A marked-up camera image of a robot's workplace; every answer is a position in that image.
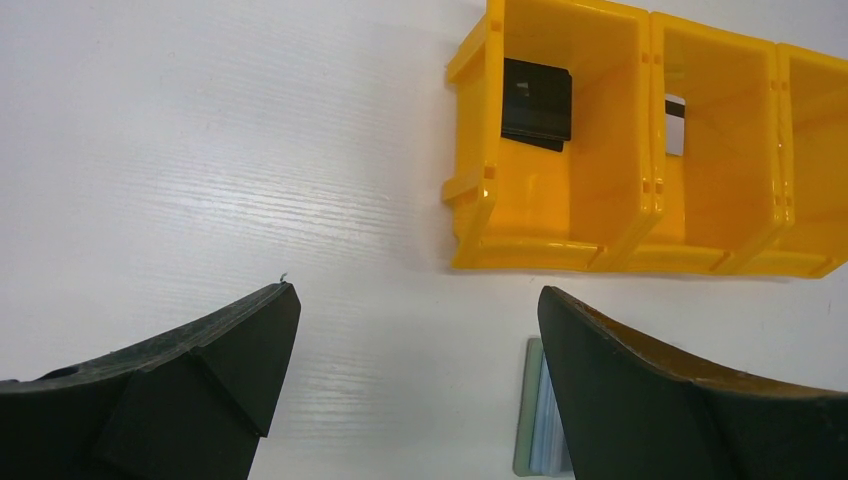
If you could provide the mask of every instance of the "storage bin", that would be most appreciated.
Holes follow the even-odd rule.
[[[848,61],[603,0],[489,0],[447,77],[454,267],[848,261]]]
[[[650,230],[648,18],[600,0],[488,2],[447,72],[454,267],[607,270]],[[514,140],[552,118],[570,132]]]
[[[651,51],[652,191],[663,217],[620,269],[734,273],[786,224],[775,46],[652,13]],[[669,94],[685,101],[679,156],[666,152]]]
[[[848,260],[848,62],[777,46],[783,195],[794,225],[742,273],[823,277]]]

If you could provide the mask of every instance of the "yellow plastic storage bin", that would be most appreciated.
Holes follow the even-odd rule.
[[[650,230],[648,18],[598,0],[488,2],[447,72],[457,151],[442,197],[455,267],[607,270]],[[501,137],[505,59],[570,73],[573,139],[561,152]]]
[[[742,272],[823,277],[848,260],[848,61],[777,52],[781,201],[794,225]]]
[[[620,269],[734,273],[786,223],[775,46],[652,13],[651,51],[653,193],[663,217]],[[668,94],[685,101],[679,156],[666,152]]]
[[[489,0],[447,77],[454,267],[815,278],[848,261],[848,61],[604,0]]]

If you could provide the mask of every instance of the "white wood grain surface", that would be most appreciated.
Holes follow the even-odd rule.
[[[841,0],[635,0],[848,57]],[[483,1],[0,1],[0,378],[284,271],[303,302],[251,479],[512,478],[553,284],[729,366],[848,390],[822,281],[457,273],[444,65]]]

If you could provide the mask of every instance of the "rectangular opening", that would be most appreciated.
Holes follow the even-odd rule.
[[[484,243],[520,239],[585,268],[633,227],[647,198],[647,19],[609,2],[506,0],[498,197]]]
[[[683,156],[683,139],[686,137],[686,100],[681,97],[665,95],[665,152],[677,157]]]

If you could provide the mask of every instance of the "black object in bin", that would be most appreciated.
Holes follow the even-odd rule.
[[[294,287],[273,284],[109,355],[0,382],[0,478],[247,478],[299,315]]]
[[[561,152],[571,140],[568,70],[504,59],[501,136]]]
[[[679,102],[673,102],[671,100],[666,100],[665,101],[665,114],[671,115],[673,117],[678,117],[678,118],[686,118],[686,105],[679,103]]]
[[[848,395],[709,362],[556,288],[538,314],[576,478],[848,478]]]

